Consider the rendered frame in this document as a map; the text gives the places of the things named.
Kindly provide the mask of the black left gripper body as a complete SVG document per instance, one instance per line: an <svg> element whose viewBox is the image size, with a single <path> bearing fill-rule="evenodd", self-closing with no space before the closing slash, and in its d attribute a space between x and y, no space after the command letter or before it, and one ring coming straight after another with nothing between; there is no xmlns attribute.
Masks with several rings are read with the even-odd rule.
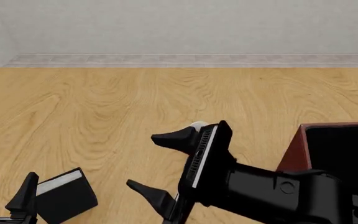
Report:
<svg viewBox="0 0 358 224"><path fill-rule="evenodd" d="M38 219L32 216L25 218L4 218L0 217L0 224L37 224Z"/></svg>

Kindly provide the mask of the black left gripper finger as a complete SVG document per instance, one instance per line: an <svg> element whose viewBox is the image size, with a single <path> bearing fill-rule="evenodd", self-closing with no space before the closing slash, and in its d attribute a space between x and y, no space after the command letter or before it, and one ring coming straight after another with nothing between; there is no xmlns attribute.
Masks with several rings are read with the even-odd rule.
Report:
<svg viewBox="0 0 358 224"><path fill-rule="evenodd" d="M29 172L15 196L5 206L14 220L37 216L36 194L39 176Z"/></svg>

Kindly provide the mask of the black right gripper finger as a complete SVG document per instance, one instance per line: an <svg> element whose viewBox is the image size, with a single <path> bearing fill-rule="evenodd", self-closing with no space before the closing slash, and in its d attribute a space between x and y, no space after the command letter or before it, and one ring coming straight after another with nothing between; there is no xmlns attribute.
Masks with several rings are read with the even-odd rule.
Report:
<svg viewBox="0 0 358 224"><path fill-rule="evenodd" d="M198 143L198 132L196 128L188 126L171 133L153 134L151 140L155 145L174 149L193 157Z"/></svg>
<svg viewBox="0 0 358 224"><path fill-rule="evenodd" d="M143 196L151 207L163 218L163 222L178 222L176 211L179 193L172 197L162 189L146 186L134 180L127 180L126 185Z"/></svg>

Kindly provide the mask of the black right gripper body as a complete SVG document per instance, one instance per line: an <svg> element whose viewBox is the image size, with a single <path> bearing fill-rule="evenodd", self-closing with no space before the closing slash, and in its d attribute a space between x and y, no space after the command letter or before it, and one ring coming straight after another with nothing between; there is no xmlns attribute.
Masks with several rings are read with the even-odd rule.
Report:
<svg viewBox="0 0 358 224"><path fill-rule="evenodd" d="M208 207L227 193L229 169L236 161L228 150L231 138L226 121L200 128L178 184L170 224L185 224L195 203Z"/></svg>

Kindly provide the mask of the red-brown desk caddy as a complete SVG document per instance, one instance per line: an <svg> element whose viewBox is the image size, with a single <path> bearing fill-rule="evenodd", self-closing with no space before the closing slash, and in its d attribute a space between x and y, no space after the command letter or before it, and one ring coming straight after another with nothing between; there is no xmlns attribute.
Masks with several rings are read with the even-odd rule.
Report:
<svg viewBox="0 0 358 224"><path fill-rule="evenodd" d="M358 122L301 124L277 170L308 169L358 179Z"/></svg>

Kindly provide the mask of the small pale rounded plate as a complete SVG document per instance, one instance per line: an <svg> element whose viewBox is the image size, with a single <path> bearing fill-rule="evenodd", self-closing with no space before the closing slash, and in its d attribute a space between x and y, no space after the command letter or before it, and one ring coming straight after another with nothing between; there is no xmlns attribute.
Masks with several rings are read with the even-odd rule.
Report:
<svg viewBox="0 0 358 224"><path fill-rule="evenodd" d="M197 122L192 123L190 126L195 128L195 130L197 132L199 132L202 127L207 126L207 125L208 125L208 123L206 123L204 121L197 121Z"/></svg>

